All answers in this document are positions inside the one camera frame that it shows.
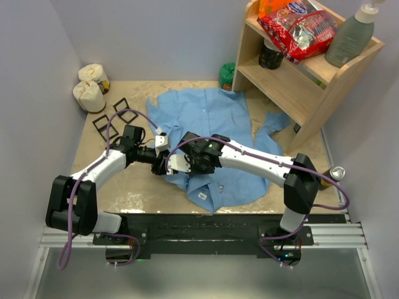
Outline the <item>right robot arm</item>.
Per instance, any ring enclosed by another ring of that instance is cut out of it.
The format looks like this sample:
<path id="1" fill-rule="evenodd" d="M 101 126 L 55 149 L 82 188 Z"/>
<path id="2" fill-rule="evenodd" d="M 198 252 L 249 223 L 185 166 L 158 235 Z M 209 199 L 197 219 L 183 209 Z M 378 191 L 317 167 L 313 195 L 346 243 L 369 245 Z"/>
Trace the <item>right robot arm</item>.
<path id="1" fill-rule="evenodd" d="M 281 187 L 285 209 L 277 236 L 286 245 L 300 237 L 298 227 L 310 213 L 320 187 L 320 179 L 308 156 L 273 155 L 217 134 L 203 138 L 187 132 L 178 145 L 188 158 L 191 174 L 211 174 L 216 168 L 231 168 Z"/>

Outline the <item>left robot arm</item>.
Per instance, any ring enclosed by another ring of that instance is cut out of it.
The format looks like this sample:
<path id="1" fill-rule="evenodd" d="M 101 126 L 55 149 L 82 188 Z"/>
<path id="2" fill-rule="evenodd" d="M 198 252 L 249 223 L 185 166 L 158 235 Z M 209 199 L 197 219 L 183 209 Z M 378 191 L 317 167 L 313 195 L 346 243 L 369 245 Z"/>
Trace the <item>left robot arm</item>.
<path id="1" fill-rule="evenodd" d="M 122 216 L 98 210 L 97 191 L 135 162 L 150 164 L 155 175 L 166 174 L 170 140 L 160 128 L 156 133 L 155 146 L 147 147 L 143 143 L 145 129 L 127 125 L 123 135 L 93 163 L 70 176 L 56 177 L 50 191 L 46 226 L 63 231 L 71 229 L 78 235 L 104 232 L 114 244 L 125 243 L 128 227 L 122 225 Z"/>

